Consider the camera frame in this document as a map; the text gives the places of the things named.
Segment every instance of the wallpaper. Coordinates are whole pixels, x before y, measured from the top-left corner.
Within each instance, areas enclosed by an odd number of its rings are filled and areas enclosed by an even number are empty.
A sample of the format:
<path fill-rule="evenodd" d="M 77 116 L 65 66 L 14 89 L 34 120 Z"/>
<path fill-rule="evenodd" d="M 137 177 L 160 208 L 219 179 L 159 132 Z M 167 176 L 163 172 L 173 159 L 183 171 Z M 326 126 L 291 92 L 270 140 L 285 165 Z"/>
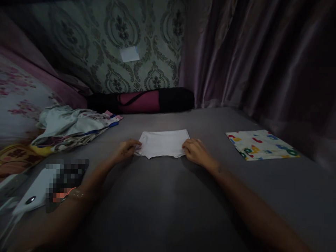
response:
<path fill-rule="evenodd" d="M 5 11 L 50 62 L 94 92 L 124 93 L 178 85 L 186 8 L 185 0 L 77 0 Z M 129 46 L 139 61 L 122 62 L 119 49 Z"/>

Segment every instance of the curtain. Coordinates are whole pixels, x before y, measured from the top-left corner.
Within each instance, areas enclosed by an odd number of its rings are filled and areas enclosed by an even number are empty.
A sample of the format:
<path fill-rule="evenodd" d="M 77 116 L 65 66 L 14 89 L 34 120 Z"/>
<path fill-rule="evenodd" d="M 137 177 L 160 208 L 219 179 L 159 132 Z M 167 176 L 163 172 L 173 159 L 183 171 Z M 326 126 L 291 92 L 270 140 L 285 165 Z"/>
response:
<path fill-rule="evenodd" d="M 126 93 L 176 87 L 185 0 L 82 0 L 6 8 L 56 68 L 94 92 Z M 140 60 L 119 49 L 137 46 Z"/>
<path fill-rule="evenodd" d="M 196 107 L 232 106 L 333 170 L 335 1 L 196 0 L 179 86 Z"/>

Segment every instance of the purple curtain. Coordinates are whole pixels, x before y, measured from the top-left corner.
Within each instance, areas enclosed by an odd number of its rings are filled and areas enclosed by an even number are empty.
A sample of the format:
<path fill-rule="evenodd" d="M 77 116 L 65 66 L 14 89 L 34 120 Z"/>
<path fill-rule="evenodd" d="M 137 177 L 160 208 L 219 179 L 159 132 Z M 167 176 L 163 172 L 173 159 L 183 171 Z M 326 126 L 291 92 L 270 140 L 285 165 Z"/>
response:
<path fill-rule="evenodd" d="M 335 172 L 335 24 L 334 0 L 195 0 L 179 86 L 196 108 L 242 109 Z"/>

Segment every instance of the gray bed sheet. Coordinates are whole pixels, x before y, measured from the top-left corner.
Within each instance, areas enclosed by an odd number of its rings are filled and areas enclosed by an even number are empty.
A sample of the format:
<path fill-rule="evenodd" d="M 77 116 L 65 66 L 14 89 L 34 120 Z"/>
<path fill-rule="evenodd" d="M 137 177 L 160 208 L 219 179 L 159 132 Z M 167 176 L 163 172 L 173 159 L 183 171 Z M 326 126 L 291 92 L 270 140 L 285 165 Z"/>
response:
<path fill-rule="evenodd" d="M 245 161 L 225 132 L 262 129 L 232 108 L 125 115 L 116 127 L 70 153 L 49 156 L 31 171 L 23 195 L 47 163 L 89 159 L 84 179 L 129 138 L 143 131 L 187 129 L 222 165 L 272 207 L 313 251 L 336 251 L 335 175 L 307 157 Z M 219 186 L 185 156 L 135 156 L 116 166 L 102 199 L 69 244 L 76 251 L 249 251 L 254 245 Z M 26 213 L 9 243 L 43 223 L 45 208 Z"/>

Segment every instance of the wall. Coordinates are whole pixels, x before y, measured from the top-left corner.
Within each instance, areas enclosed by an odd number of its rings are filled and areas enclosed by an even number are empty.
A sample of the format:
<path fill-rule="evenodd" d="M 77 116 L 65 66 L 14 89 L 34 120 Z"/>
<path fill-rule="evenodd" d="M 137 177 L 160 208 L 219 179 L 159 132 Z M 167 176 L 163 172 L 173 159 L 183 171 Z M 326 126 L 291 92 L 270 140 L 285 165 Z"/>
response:
<path fill-rule="evenodd" d="M 6 13 L 60 70 L 94 92 L 178 85 L 185 0 L 81 0 L 7 7 Z M 120 48 L 140 60 L 123 63 Z"/>

